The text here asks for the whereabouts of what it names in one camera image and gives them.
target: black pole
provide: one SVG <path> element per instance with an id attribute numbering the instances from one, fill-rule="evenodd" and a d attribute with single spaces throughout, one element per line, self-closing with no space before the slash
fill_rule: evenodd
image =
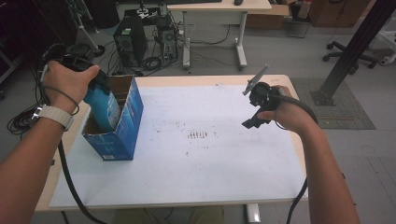
<path id="1" fill-rule="evenodd" d="M 376 0 L 367 17 L 353 35 L 346 50 L 318 91 L 311 91 L 316 105 L 334 105 L 332 97 L 346 78 L 349 69 L 363 54 L 367 46 L 387 22 L 396 8 L 395 0 Z"/>

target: watch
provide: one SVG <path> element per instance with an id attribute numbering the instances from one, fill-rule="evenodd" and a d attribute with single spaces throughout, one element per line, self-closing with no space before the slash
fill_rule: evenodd
<path id="1" fill-rule="evenodd" d="M 67 132 L 73 123 L 73 116 L 66 111 L 50 105 L 39 106 L 32 116 L 32 120 L 36 121 L 39 118 L 53 119 L 64 126 L 64 131 Z"/>

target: carpet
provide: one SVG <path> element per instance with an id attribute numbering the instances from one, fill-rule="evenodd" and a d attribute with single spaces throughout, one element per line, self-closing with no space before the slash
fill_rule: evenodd
<path id="1" fill-rule="evenodd" d="M 322 129 L 341 130 L 375 130 L 374 124 L 350 91 L 348 85 L 342 82 L 332 99 L 335 106 L 315 105 L 311 91 L 317 91 L 324 78 L 291 78 L 301 101 L 309 105 L 318 117 Z"/>

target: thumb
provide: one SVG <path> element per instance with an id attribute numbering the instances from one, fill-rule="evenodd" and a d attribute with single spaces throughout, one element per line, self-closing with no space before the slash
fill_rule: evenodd
<path id="1" fill-rule="evenodd" d="M 257 114 L 257 118 L 258 119 L 272 120 L 272 119 L 274 119 L 274 116 L 275 116 L 275 112 L 274 111 L 262 111 L 262 112 Z"/>
<path id="2" fill-rule="evenodd" d="M 91 81 L 94 77 L 98 75 L 99 70 L 100 70 L 99 65 L 93 65 L 83 72 L 84 77 L 87 78 L 88 81 Z"/>

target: white watch strap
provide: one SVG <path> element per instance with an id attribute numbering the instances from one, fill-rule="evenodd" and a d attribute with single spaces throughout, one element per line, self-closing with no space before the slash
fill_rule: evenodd
<path id="1" fill-rule="evenodd" d="M 40 118 L 53 119 L 64 126 L 64 130 L 67 132 L 73 123 L 73 116 L 69 115 L 64 110 L 50 106 L 43 105 L 41 111 L 38 113 Z"/>

